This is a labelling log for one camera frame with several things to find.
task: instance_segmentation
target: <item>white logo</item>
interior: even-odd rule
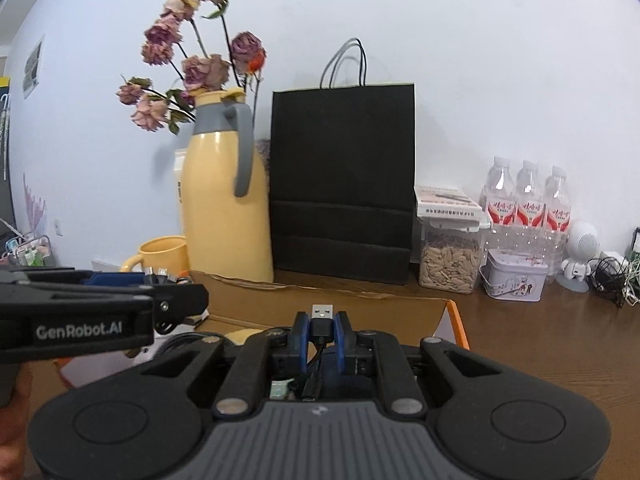
[[[314,409],[309,411],[311,411],[315,416],[323,416],[329,411],[329,408],[326,406],[316,406]]]
[[[113,321],[110,325],[107,323],[100,323],[97,325],[73,325],[68,324],[66,326],[59,326],[56,328],[47,328],[44,325],[40,325],[36,329],[36,337],[40,341],[46,341],[47,339],[73,339],[80,337],[100,337],[109,335],[122,334],[122,322]]]

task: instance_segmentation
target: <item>white bottle cap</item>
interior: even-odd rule
[[[561,178],[566,178],[566,171],[563,170],[560,166],[554,166],[551,168],[551,174],[553,176],[559,176]]]
[[[538,171],[538,165],[535,162],[531,162],[530,160],[523,160],[522,167],[525,170]]]
[[[494,166],[503,166],[505,168],[508,168],[509,163],[509,159],[504,156],[494,156]]]

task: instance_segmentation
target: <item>flower bouquet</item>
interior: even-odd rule
[[[222,21],[229,61],[220,54],[208,54],[202,43],[202,37],[194,20],[194,14],[201,2],[212,2],[215,10],[207,20],[219,18]],[[145,31],[146,41],[142,45],[142,59],[149,65],[171,65],[177,72],[184,88],[171,88],[165,93],[154,89],[148,78],[125,78],[125,83],[117,92],[120,102],[136,107],[131,116],[134,123],[150,132],[164,128],[177,135],[180,123],[195,120],[193,114],[195,97],[198,94],[221,90],[229,80],[229,69],[234,80],[244,91],[254,91],[254,121],[258,90],[262,81],[262,67],[266,60],[266,52],[262,43],[250,32],[240,32],[232,40],[229,39],[225,13],[228,0],[167,0],[160,17]],[[188,22],[202,50],[202,57],[188,56],[182,47],[180,27]],[[178,68],[174,62],[174,46],[184,57]]]

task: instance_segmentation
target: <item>red and white label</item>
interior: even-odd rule
[[[509,200],[492,200],[487,197],[486,210],[494,224],[511,225],[516,216],[516,203]]]
[[[545,204],[538,200],[529,200],[518,204],[516,212],[516,224],[530,227],[542,227]]]
[[[569,227],[569,216],[571,216],[570,209],[556,208],[546,212],[547,229],[553,229],[553,231],[566,231]]]

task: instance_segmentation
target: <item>brown tabletop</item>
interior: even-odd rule
[[[446,297],[458,305],[471,349],[563,386],[604,410],[612,441],[598,480],[638,480],[640,465],[640,310],[545,285],[538,303],[356,282],[296,272],[276,272],[276,282]]]

